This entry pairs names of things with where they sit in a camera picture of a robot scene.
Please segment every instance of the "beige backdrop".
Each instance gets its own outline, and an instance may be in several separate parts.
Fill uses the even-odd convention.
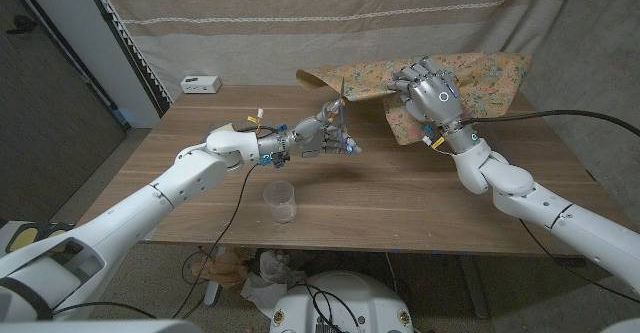
[[[296,84],[298,68],[532,53],[564,0],[111,0],[172,95],[185,75]]]

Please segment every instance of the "clear plastic cup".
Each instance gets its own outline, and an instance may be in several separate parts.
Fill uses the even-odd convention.
[[[262,196],[269,205],[269,212],[276,222],[287,223],[296,216],[296,200],[291,183],[273,182],[264,189]]]

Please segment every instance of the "floral cloth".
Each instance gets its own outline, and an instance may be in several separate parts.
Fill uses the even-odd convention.
[[[504,115],[532,65],[529,55],[519,53],[464,53],[431,56],[438,67],[456,76],[462,108],[470,117]],[[426,135],[424,124],[406,110],[400,95],[387,89],[393,72],[418,63],[420,58],[356,63],[341,67],[298,70],[296,78],[306,89],[330,86],[350,101],[383,97],[387,122],[398,144],[418,142]]]

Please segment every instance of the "wire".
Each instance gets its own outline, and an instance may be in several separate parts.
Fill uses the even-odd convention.
[[[187,277],[184,275],[184,271],[185,271],[185,269],[186,269],[186,267],[187,267],[187,264],[189,263],[189,260],[190,260],[191,258],[193,258],[194,256],[198,255],[198,254],[202,254],[202,255],[205,255],[205,256],[207,256],[207,257],[211,258],[211,256],[207,255],[207,252],[205,252],[204,250],[202,250],[202,248],[201,248],[201,247],[198,247],[198,248],[199,248],[200,250],[198,250],[197,252],[193,252],[193,253],[191,253],[191,254],[187,257],[187,259],[185,259],[185,260],[184,260],[184,262],[182,263],[182,272],[181,272],[181,273],[182,273],[182,274],[181,274],[181,275],[182,275],[182,280],[183,280],[185,283],[187,283],[187,284],[193,284],[194,282],[197,282],[197,281],[194,281],[194,282],[189,281],[189,280],[187,279]],[[196,283],[196,285],[197,285],[197,284],[205,283],[206,281],[207,281],[206,279],[203,279],[202,281],[197,282],[197,283]]]
[[[389,270],[391,271],[391,278],[393,278],[393,290],[398,293],[398,283],[396,282],[396,274],[393,272],[393,266],[391,265],[391,260],[389,259],[389,253],[384,252],[384,256],[387,258],[387,263],[389,263]]]
[[[529,113],[529,114],[520,114],[520,115],[513,115],[513,116],[506,116],[506,117],[495,117],[495,118],[468,118],[461,121],[460,124],[462,124],[462,126],[464,127],[466,125],[473,124],[473,123],[508,122],[508,121],[514,121],[514,120],[531,119],[531,118],[539,118],[539,117],[554,116],[554,115],[577,115],[577,116],[584,116],[584,117],[591,117],[591,118],[606,120],[607,122],[611,122],[613,124],[619,125],[620,127],[625,128],[626,130],[640,137],[640,129],[632,126],[631,124],[623,121],[622,119],[618,119],[616,117],[612,117],[602,113],[583,111],[583,110],[577,110],[577,109],[557,109],[557,110],[535,112],[535,113]]]
[[[185,315],[182,316],[182,319],[189,318],[191,313],[195,312],[198,308],[200,308],[200,305],[202,304],[202,302],[204,302],[204,296],[202,296],[202,298],[200,298],[200,301],[198,302],[198,304],[194,305],[193,308],[191,308],[191,310],[189,312],[187,312]]]
[[[347,306],[347,304],[342,299],[338,298],[335,294],[333,294],[331,292],[327,292],[327,291],[322,290],[322,289],[320,289],[320,288],[318,288],[316,286],[312,286],[312,285],[308,284],[305,279],[302,279],[302,280],[298,281],[296,284],[293,285],[293,287],[298,287],[298,286],[307,287],[307,291],[309,292],[309,295],[311,296],[311,300],[312,300],[312,303],[313,303],[313,308],[316,310],[316,312],[318,313],[320,318],[325,323],[327,323],[329,325],[329,327],[331,327],[333,330],[335,330],[338,333],[345,333],[344,331],[340,330],[340,328],[338,328],[337,325],[333,324],[333,317],[331,316],[331,304],[329,303],[329,299],[327,298],[327,295],[330,295],[331,297],[335,298],[338,302],[340,302],[340,304],[342,304],[347,309],[347,312],[349,312],[349,314],[351,315],[351,319],[353,319],[353,323],[355,323],[356,328],[358,329],[358,332],[361,332],[360,324],[358,324],[358,320],[356,319],[356,316],[353,314],[353,311],[351,310],[351,308],[349,308],[349,306]],[[317,292],[312,294],[310,288],[315,289]],[[324,299],[327,301],[327,306],[329,307],[329,319],[327,319],[327,317],[320,310],[320,307],[318,307],[318,303],[316,302],[316,297],[318,296],[318,294],[322,294],[324,296]]]
[[[431,149],[433,149],[434,151],[436,151],[436,152],[438,152],[438,153],[440,153],[440,154],[444,154],[444,155],[448,155],[448,156],[450,156],[450,155],[451,155],[451,153],[447,153],[447,152],[445,152],[445,151],[441,151],[441,150],[440,150],[440,149],[438,149],[438,148],[433,148],[433,147],[431,147]]]
[[[396,281],[404,285],[404,287],[406,288],[406,293],[408,297],[406,297],[407,299],[403,298],[400,292],[398,292],[398,296],[400,296],[402,301],[405,302],[405,304],[407,305],[407,308],[409,309],[409,313],[413,312],[413,309],[411,309],[411,307],[413,306],[413,295],[411,293],[411,286],[409,286],[409,283],[407,283],[407,281],[405,281],[404,279],[396,278]]]
[[[258,129],[266,129],[271,133],[278,133],[278,130],[276,128],[267,127],[267,126],[240,128],[236,132],[254,132]]]
[[[238,204],[236,205],[236,209],[233,211],[233,215],[231,216],[229,223],[227,223],[227,226],[222,230],[222,233],[220,233],[220,235],[218,236],[218,239],[216,239],[215,243],[213,243],[213,246],[211,246],[211,249],[209,249],[209,253],[207,253],[208,257],[211,257],[211,253],[213,253],[213,250],[218,245],[218,242],[220,242],[220,239],[222,239],[222,236],[227,232],[229,227],[231,227],[231,223],[233,222],[233,219],[236,217],[236,214],[238,213],[238,208],[240,208],[240,202],[242,202],[242,194],[244,193],[244,188],[247,185],[247,180],[249,179],[249,175],[251,174],[251,172],[253,172],[253,169],[255,167],[257,167],[257,165],[254,165],[253,167],[251,167],[251,169],[249,169],[249,172],[247,172],[247,175],[244,177],[244,182],[242,182],[242,188],[240,189],[240,197],[238,197]],[[189,290],[189,294],[187,294],[187,297],[182,302],[182,305],[180,306],[180,308],[178,308],[176,313],[171,318],[175,319],[178,316],[178,314],[180,314],[180,311],[182,310],[182,308],[184,308],[184,306],[187,304],[187,301],[191,297],[191,294],[193,294],[194,289],[198,285],[198,280],[200,279],[200,276],[202,275],[203,271],[204,271],[204,264],[202,265],[202,269],[200,269],[200,272],[198,273],[196,280],[191,284],[191,289]]]
[[[536,241],[536,244],[538,245],[538,247],[540,247],[540,249],[542,249],[545,253],[547,253],[547,255],[549,256],[549,258],[553,259],[553,261],[554,261],[557,265],[559,265],[559,266],[561,266],[562,268],[564,268],[564,269],[568,270],[569,272],[571,272],[571,274],[573,274],[573,275],[575,275],[575,276],[577,276],[577,277],[581,278],[581,279],[582,279],[582,280],[584,280],[585,282],[591,283],[591,284],[593,284],[593,285],[595,285],[595,286],[597,286],[597,287],[599,287],[599,288],[601,288],[601,289],[604,289],[604,290],[606,290],[606,291],[609,291],[609,292],[611,292],[611,293],[613,293],[613,294],[615,294],[615,295],[617,295],[617,296],[620,296],[620,297],[622,297],[622,298],[625,298],[625,299],[628,299],[628,300],[630,300],[630,301],[632,301],[632,302],[636,302],[636,303],[640,304],[640,300],[639,300],[639,299],[636,299],[636,298],[630,297],[630,296],[628,296],[628,295],[626,295],[626,294],[624,294],[624,293],[620,293],[620,292],[618,292],[618,291],[616,291],[616,290],[613,290],[613,289],[611,289],[611,288],[609,288],[609,287],[603,286],[602,284],[600,284],[600,283],[598,283],[598,282],[595,282],[595,281],[593,281],[593,280],[591,280],[591,279],[589,279],[589,278],[587,278],[587,277],[583,276],[582,274],[580,274],[580,273],[578,273],[578,272],[574,271],[573,269],[571,269],[571,268],[569,268],[569,267],[565,266],[564,264],[562,264],[562,262],[560,261],[560,259],[559,259],[559,258],[557,258],[557,257],[555,257],[554,255],[552,255],[551,253],[549,253],[549,251],[548,251],[548,250],[547,250],[547,249],[542,245],[542,243],[540,243],[540,241],[536,238],[536,236],[534,236],[534,235],[533,235],[533,233],[531,233],[531,231],[529,230],[529,227],[527,227],[527,225],[524,223],[524,221],[523,221],[522,219],[520,219],[520,223],[522,223],[522,226],[524,227],[524,229],[526,229],[526,230],[527,230],[527,233],[529,233],[529,235],[531,236],[531,238],[533,238],[533,240],[534,240],[534,241]]]
[[[305,279],[301,279],[300,281],[296,282],[296,284],[293,285],[293,287],[297,287],[297,286],[305,286],[305,287],[307,287],[307,292],[309,292],[309,295],[312,298],[313,298],[313,293],[311,293],[311,288],[313,288],[313,289],[315,289],[317,291],[322,291],[320,288],[308,284]],[[333,326],[333,313],[331,312],[331,303],[329,303],[329,298],[327,298],[326,294],[322,294],[322,296],[324,297],[324,300],[327,301],[327,307],[329,307],[329,320],[327,321],[326,319],[324,319],[324,316],[322,315],[322,312],[320,312],[318,309],[316,309],[316,312],[318,312],[318,314],[321,317],[323,317],[323,319],[325,320],[325,322],[327,322],[327,324],[332,325],[331,328],[334,328],[337,331],[340,331],[338,329],[338,327]]]
[[[130,306],[128,304],[124,304],[124,303],[118,303],[118,302],[89,302],[89,303],[81,303],[81,304],[76,304],[76,305],[72,305],[72,306],[68,306],[68,307],[64,307],[61,309],[58,309],[56,311],[53,311],[53,315],[56,314],[60,314],[62,312],[66,312],[68,310],[72,310],[72,309],[76,309],[76,308],[82,308],[82,307],[89,307],[89,306],[99,306],[99,305],[105,305],[105,306],[116,306],[116,307],[120,307],[120,308],[126,308],[129,310],[132,310],[134,312],[138,312],[142,315],[145,315],[149,318],[152,319],[158,319],[158,317],[154,316],[153,314],[146,312],[140,308],[136,308],[134,306]]]
[[[351,319],[353,319],[353,323],[355,323],[356,328],[358,329],[358,332],[360,332],[360,324],[358,324],[358,320],[356,319],[355,314],[353,314],[353,312],[351,311],[351,308],[349,308],[349,306],[342,299],[338,298],[338,296],[336,296],[335,294],[333,294],[331,292],[324,291],[324,290],[315,292],[313,294],[313,297],[312,297],[313,298],[313,306],[316,307],[316,309],[318,309],[317,308],[317,303],[316,303],[316,296],[318,294],[321,294],[321,293],[322,294],[328,294],[328,295],[332,296],[333,298],[335,298],[338,302],[340,302],[340,304],[342,304],[347,309],[347,312],[349,312],[349,314],[351,315]]]

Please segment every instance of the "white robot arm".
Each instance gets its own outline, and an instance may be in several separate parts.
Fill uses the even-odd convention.
[[[0,322],[83,319],[91,307],[53,316],[53,310],[97,301],[129,249],[185,201],[215,188],[245,164],[284,165],[289,154],[358,154],[344,127],[332,125],[343,102],[325,104],[293,131],[258,138],[252,132],[215,131],[181,151],[165,173],[78,228],[30,244],[0,259]],[[67,247],[71,258],[50,252]]]
[[[492,151],[470,125],[462,123],[458,88],[431,58],[395,73],[389,88],[400,92],[414,118],[439,128],[469,191],[482,194],[492,186],[493,202],[500,211],[548,229],[640,292],[640,235],[559,197]]]

